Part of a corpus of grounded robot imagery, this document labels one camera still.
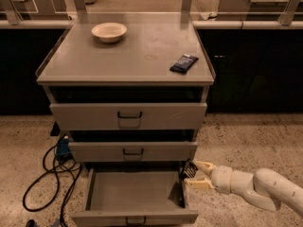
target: speckled floor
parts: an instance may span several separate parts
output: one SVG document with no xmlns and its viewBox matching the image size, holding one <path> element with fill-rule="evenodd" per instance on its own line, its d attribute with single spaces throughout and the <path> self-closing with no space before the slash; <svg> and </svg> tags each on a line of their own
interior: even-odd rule
<svg viewBox="0 0 303 227">
<path fill-rule="evenodd" d="M 30 213 L 22 205 L 28 186 L 44 173 L 46 151 L 57 142 L 49 136 L 52 125 L 52 116 L 0 116 L 0 226 L 26 226 L 31 218 L 40 227 L 58 226 L 62 196 L 70 184 L 67 175 L 61 176 L 62 190 L 47 209 Z M 303 114 L 208 114 L 198 142 L 196 159 L 248 172 L 268 167 L 303 186 Z M 70 214 L 82 209 L 86 182 L 82 173 L 66 206 L 70 227 L 76 226 Z M 55 188 L 53 177 L 42 180 L 28 204 L 40 206 Z M 272 213 L 215 190 L 190 189 L 188 198 L 189 207 L 200 215 L 187 227 L 303 226 L 303 218 L 284 204 Z"/>
</svg>

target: white bowl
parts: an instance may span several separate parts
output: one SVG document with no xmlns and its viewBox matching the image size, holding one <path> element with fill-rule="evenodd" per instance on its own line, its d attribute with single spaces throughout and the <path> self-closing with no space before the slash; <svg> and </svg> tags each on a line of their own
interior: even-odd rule
<svg viewBox="0 0 303 227">
<path fill-rule="evenodd" d="M 92 34 L 99 37 L 105 43 L 114 43 L 126 33 L 127 28 L 119 23 L 103 23 L 94 26 Z"/>
</svg>

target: closed drawer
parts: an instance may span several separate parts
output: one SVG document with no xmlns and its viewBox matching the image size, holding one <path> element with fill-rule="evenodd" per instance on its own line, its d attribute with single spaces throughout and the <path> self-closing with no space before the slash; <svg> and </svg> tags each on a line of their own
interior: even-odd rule
<svg viewBox="0 0 303 227">
<path fill-rule="evenodd" d="M 193 159 L 196 142 L 71 142 L 77 162 L 185 161 Z"/>
<path fill-rule="evenodd" d="M 186 208 L 178 174 L 177 167 L 91 169 L 84 210 L 71 218 L 78 227 L 194 223 L 198 211 Z"/>
<path fill-rule="evenodd" d="M 205 103 L 51 104 L 62 131 L 200 129 Z"/>
</svg>

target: power cord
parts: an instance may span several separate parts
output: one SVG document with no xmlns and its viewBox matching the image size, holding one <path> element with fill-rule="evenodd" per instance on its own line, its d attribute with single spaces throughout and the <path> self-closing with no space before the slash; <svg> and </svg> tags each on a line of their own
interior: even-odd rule
<svg viewBox="0 0 303 227">
<path fill-rule="evenodd" d="M 28 210 L 29 212 L 39 212 L 39 211 L 42 211 L 44 210 L 45 208 L 47 208 L 58 196 L 58 193 L 59 193 L 59 190 L 60 190 L 60 179 L 59 179 L 59 174 L 62 174 L 62 173 L 66 173 L 68 172 L 72 179 L 73 179 L 73 182 L 71 183 L 71 185 L 69 186 L 64 198 L 63 198 L 63 201 L 62 201 L 62 206 L 61 206 L 61 212 L 60 212 L 60 224 L 62 227 L 68 227 L 66 222 L 65 222 L 65 219 L 64 219 L 64 208 L 66 206 L 66 204 L 68 203 L 70 197 L 72 196 L 72 193 L 74 191 L 74 188 L 75 188 L 75 185 L 76 185 L 76 182 L 77 182 L 77 179 L 82 171 L 82 167 L 80 164 L 77 164 L 74 159 L 72 157 L 58 157 L 56 156 L 55 154 L 55 150 L 56 148 L 60 145 L 61 141 L 63 140 L 64 136 L 62 138 L 60 138 L 57 142 L 57 144 L 53 147 L 51 147 L 45 154 L 44 156 L 44 159 L 43 159 L 43 167 L 44 167 L 44 170 L 45 170 L 45 173 L 43 175 L 41 175 L 39 178 L 37 178 L 27 189 L 27 191 L 25 192 L 24 196 L 23 196 L 23 206 L 26 210 Z M 53 161 L 52 161 L 52 168 L 47 168 L 46 167 L 46 158 L 48 156 L 48 154 L 54 150 L 54 158 L 53 158 Z M 27 206 L 27 194 L 29 193 L 29 191 L 31 190 L 31 188 L 37 184 L 42 178 L 46 177 L 47 175 L 50 175 L 50 174 L 54 174 L 55 175 L 55 178 L 56 178 L 56 183 L 57 183 L 57 187 L 56 187 L 56 192 L 54 194 L 54 196 L 52 197 L 52 199 L 46 203 L 44 206 L 42 207 L 39 207 L 39 208 L 29 208 Z"/>
</svg>

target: black cable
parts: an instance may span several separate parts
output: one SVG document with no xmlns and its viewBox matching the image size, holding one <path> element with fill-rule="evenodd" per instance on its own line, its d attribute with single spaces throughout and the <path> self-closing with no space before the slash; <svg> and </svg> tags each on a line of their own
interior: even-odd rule
<svg viewBox="0 0 303 227">
<path fill-rule="evenodd" d="M 27 189 L 27 191 L 25 192 L 24 196 L 23 196 L 23 206 L 26 210 L 28 210 L 28 212 L 39 212 L 39 211 L 42 211 L 44 210 L 45 208 L 47 208 L 58 196 L 58 193 L 60 191 L 60 179 L 59 179 L 59 174 L 61 173 L 64 173 L 64 172 L 68 172 L 71 176 L 72 176 L 72 179 L 73 179 L 73 182 L 71 183 L 70 187 L 68 188 L 67 190 L 67 193 L 65 194 L 64 196 L 64 199 L 63 199 L 63 202 L 62 202 L 62 207 L 61 207 L 61 213 L 60 213 L 60 224 L 61 226 L 63 227 L 67 227 L 67 224 L 65 222 L 65 219 L 64 219 L 64 208 L 66 206 L 66 204 L 68 203 L 73 191 L 74 191 L 74 188 L 75 188 L 75 185 L 76 185 L 76 182 L 77 182 L 77 179 L 81 173 L 81 170 L 82 170 L 82 167 L 79 166 L 77 168 L 75 168 L 76 166 L 76 162 L 73 160 L 73 159 L 63 159 L 62 158 L 57 158 L 55 156 L 55 153 L 54 153 L 54 158 L 53 158 L 53 161 L 52 161 L 52 168 L 47 168 L 46 167 L 46 158 L 48 156 L 48 154 L 52 151 L 52 150 L 55 150 L 55 148 L 60 144 L 60 141 L 63 139 L 60 138 L 57 142 L 57 144 L 53 147 L 51 147 L 45 154 L 44 156 L 44 159 L 43 159 L 43 168 L 45 170 L 45 173 L 42 174 L 38 179 L 36 179 Z M 65 163 L 69 163 L 70 161 L 73 162 L 72 166 L 65 166 L 64 164 Z M 32 187 L 37 184 L 42 178 L 44 178 L 46 175 L 48 174 L 54 174 L 55 175 L 55 178 L 56 178 L 56 183 L 57 183 L 57 187 L 56 187 L 56 191 L 55 191 L 55 194 L 54 196 L 52 197 L 52 199 L 46 203 L 44 206 L 42 207 L 39 207 L 39 208 L 29 208 L 27 207 L 27 194 L 29 193 L 29 191 L 32 189 Z"/>
</svg>

